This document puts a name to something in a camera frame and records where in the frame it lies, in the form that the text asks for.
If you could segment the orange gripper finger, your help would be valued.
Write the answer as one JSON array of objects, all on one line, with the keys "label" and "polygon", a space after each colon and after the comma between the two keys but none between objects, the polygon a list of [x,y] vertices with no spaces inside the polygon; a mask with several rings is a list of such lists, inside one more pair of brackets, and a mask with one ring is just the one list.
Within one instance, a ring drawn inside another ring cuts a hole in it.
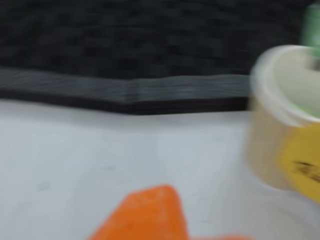
[{"label": "orange gripper finger", "polygon": [[191,236],[190,240],[255,240],[244,235]]},{"label": "orange gripper finger", "polygon": [[182,203],[170,185],[127,195],[90,240],[188,240]]}]

